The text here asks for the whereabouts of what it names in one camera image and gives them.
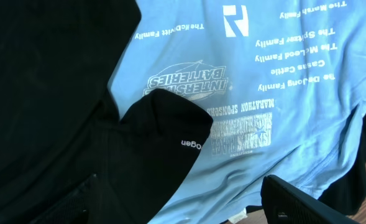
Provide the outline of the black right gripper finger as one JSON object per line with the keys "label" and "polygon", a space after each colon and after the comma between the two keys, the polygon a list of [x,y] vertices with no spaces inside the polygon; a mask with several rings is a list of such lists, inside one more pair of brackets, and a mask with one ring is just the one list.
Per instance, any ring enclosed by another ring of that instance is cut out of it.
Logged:
{"label": "black right gripper finger", "polygon": [[359,224],[276,175],[263,178],[260,194],[268,224]]}

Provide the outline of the black polo shirt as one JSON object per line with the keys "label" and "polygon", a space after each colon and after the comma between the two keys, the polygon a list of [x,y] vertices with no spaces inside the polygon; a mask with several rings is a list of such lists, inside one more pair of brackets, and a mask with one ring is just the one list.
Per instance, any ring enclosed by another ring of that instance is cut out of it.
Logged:
{"label": "black polo shirt", "polygon": [[0,223],[147,223],[213,123],[163,89],[120,116],[108,81],[135,1],[0,0]]}

